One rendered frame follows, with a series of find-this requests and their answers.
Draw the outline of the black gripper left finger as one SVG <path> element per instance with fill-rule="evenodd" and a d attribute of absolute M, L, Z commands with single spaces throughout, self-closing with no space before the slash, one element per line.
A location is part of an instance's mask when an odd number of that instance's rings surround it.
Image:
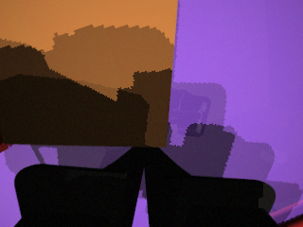
<path fill-rule="evenodd" d="M 111 227 L 132 227 L 146 147 L 132 147 L 103 169 L 36 164 L 20 170 L 14 189 L 26 211 L 105 216 Z"/>

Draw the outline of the red square block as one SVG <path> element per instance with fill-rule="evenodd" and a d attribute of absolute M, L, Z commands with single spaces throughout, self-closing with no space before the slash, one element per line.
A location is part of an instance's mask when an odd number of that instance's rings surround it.
<path fill-rule="evenodd" d="M 4 144 L 2 140 L 2 134 L 0 131 L 0 153 L 3 152 L 5 149 L 9 148 L 8 144 Z"/>

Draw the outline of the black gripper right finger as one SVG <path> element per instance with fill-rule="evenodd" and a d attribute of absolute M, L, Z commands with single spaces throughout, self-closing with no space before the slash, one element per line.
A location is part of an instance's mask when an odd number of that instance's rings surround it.
<path fill-rule="evenodd" d="M 276 192 L 267 183 L 191 176 L 160 148 L 146 148 L 145 184 L 149 227 L 185 227 L 193 205 L 263 208 L 270 213 Z"/>

